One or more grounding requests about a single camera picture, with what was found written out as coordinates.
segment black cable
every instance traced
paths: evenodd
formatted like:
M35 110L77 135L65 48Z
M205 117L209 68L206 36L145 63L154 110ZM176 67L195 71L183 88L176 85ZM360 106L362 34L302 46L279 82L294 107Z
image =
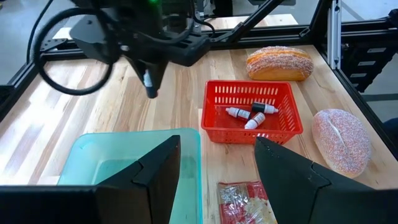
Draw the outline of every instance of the black cable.
M26 63L30 62L30 49L32 48L32 42L33 42L33 37L35 35L35 31L37 26L39 25L40 20L42 20L43 15L45 14L45 12L47 11L47 9L50 7L51 3L54 0L49 0L48 3L44 6L42 12L39 14L38 18L35 21L35 24L33 25L33 28L30 32L30 36L29 36L29 41L27 43L27 52L26 52Z
M205 21L201 21L201 20L198 19L196 16L193 16L193 20L194 20L195 22L201 24L201 25L210 27L210 29L211 29L211 31L212 31L212 34L211 34L210 38L213 38L214 35L216 35L216 30L214 29L213 25L211 25L210 23L205 22Z
M207 19L216 19L218 18L218 16L216 15L205 15L205 18L203 19L203 21L206 21Z
M190 24L190 27L187 30L183 31L176 38L173 38L171 40L163 40L163 39L159 39L159 38L156 38L156 37L151 37L150 35L145 34L143 32L137 32L137 33L140 34L141 36L153 41L153 42L157 42L157 43L160 43L160 44L171 45L171 44L176 44L176 43L179 43L179 42L185 40L189 36L189 34L193 31L193 27L194 26L195 26L195 23L192 21L191 24Z
M59 85L58 83L54 82L47 72L44 70L44 63L40 59L40 48L42 45L42 42L47 35L47 33L51 30L53 26L55 26L57 23L60 21L69 18L71 16L78 16L78 15L95 15L100 24L104 24L103 31L105 33L106 37L106 42L107 42L107 49L108 49L108 54L110 55L110 58L107 58L107 61L109 61L108 68L104 74L104 77L94 86L84 88L81 90L74 90L70 88L66 88L64 86ZM105 83L109 80L111 76L111 72L113 69L113 64L114 62L117 61L118 58L113 57L118 53L119 46L118 42L116 40L116 36L109 30L108 26L106 24L111 24L114 25L114 22L112 19L110 19L103 11L97 10L97 9L83 9L83 8L72 8L72 9L67 9L65 11L62 11L58 13L56 16L51 18L46 25L42 28L42 30L39 32L34 47L33 47L33 62L36 64L37 69L39 71L39 74L42 76L43 80L47 82L52 88L62 92L66 93L69 95L75 95L75 96L81 96L81 95L87 95L90 93L93 93L97 90L99 90L102 86L105 85Z

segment bottle cap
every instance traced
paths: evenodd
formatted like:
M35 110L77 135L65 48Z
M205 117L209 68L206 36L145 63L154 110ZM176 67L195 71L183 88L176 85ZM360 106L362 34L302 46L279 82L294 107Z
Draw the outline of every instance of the bottle cap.
M251 105L251 111L252 112L264 112L264 109L266 108L266 105L264 103L258 103L258 102L254 102Z

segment red basket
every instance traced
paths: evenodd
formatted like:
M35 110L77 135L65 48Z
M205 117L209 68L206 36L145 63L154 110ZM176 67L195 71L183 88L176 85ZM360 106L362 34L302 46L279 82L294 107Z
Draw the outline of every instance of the red basket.
M266 120L257 129L245 130L244 121L225 111L231 106L250 111L255 101L279 109L278 113L266 114ZM207 81L201 127L211 141L223 143L254 144L256 137L262 136L284 144L295 134L303 133L292 88L287 82Z

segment black bottle cap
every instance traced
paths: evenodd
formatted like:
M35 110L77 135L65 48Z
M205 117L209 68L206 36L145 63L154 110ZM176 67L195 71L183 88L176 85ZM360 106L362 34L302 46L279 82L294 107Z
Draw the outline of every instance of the black bottle cap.
M157 97L157 91L153 87L146 87L147 90L147 96L150 99L154 99Z
M266 109L266 105L264 103L253 102L253 104L251 105L251 111L252 112L261 112L261 113L263 113L265 109Z

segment sugar-coated bread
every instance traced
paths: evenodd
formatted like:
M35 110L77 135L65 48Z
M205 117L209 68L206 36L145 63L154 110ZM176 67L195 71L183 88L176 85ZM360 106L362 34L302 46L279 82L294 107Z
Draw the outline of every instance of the sugar-coated bread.
M313 118L312 135L329 167L350 178L359 176L371 157L371 142L360 120L349 112L329 109Z
M248 57L247 70L253 80L302 81L313 71L312 59L291 47L264 47Z

